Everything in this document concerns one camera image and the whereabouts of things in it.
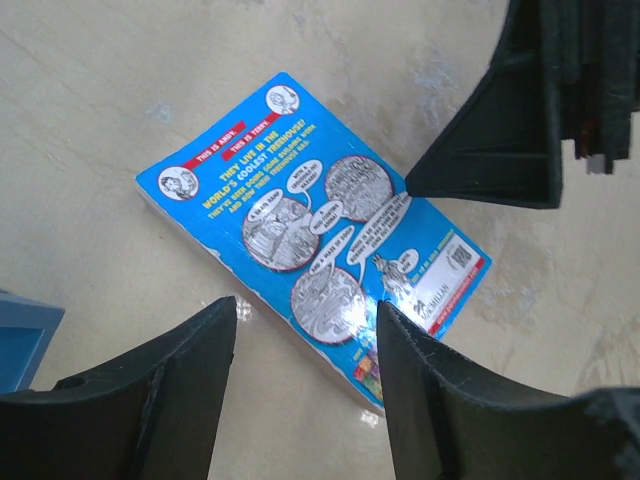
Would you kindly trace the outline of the blue shelf with coloured boards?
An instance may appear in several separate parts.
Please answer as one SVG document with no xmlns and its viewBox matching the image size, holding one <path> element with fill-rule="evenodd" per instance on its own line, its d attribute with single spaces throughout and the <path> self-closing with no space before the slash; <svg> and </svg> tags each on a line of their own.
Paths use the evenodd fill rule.
<svg viewBox="0 0 640 480">
<path fill-rule="evenodd" d="M 65 310 L 1 291 L 1 393 L 28 389 Z"/>
</svg>

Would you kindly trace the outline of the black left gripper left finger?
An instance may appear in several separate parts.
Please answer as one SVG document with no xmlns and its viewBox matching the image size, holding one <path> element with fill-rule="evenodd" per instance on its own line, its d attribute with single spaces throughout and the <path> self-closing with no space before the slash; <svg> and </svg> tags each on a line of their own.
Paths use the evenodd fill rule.
<svg viewBox="0 0 640 480">
<path fill-rule="evenodd" d="M 237 321 L 222 297 L 49 391 L 2 395 L 2 478 L 207 478 Z"/>
</svg>

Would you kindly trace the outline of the white purple book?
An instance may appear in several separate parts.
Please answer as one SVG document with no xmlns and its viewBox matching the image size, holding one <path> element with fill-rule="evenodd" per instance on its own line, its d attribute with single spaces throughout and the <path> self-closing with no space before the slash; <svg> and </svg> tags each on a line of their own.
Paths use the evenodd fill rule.
<svg viewBox="0 0 640 480">
<path fill-rule="evenodd" d="M 378 304 L 441 337 L 491 266 L 284 72 L 136 183 L 376 410 Z"/>
</svg>

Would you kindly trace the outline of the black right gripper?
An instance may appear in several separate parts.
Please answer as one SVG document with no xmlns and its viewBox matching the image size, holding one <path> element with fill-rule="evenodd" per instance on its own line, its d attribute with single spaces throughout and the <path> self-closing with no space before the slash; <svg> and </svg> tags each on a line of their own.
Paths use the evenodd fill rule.
<svg viewBox="0 0 640 480">
<path fill-rule="evenodd" d="M 406 189 L 556 209 L 560 133 L 578 158 L 626 160 L 638 110 L 637 1 L 512 1 L 486 73 L 406 176 Z"/>
</svg>

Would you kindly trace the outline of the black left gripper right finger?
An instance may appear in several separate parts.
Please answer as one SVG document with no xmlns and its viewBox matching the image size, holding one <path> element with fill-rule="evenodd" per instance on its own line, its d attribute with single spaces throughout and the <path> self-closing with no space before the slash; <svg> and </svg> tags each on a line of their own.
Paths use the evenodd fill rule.
<svg viewBox="0 0 640 480">
<path fill-rule="evenodd" d="M 378 358 L 398 479 L 636 479 L 639 390 L 561 396 L 501 376 L 388 301 Z"/>
</svg>

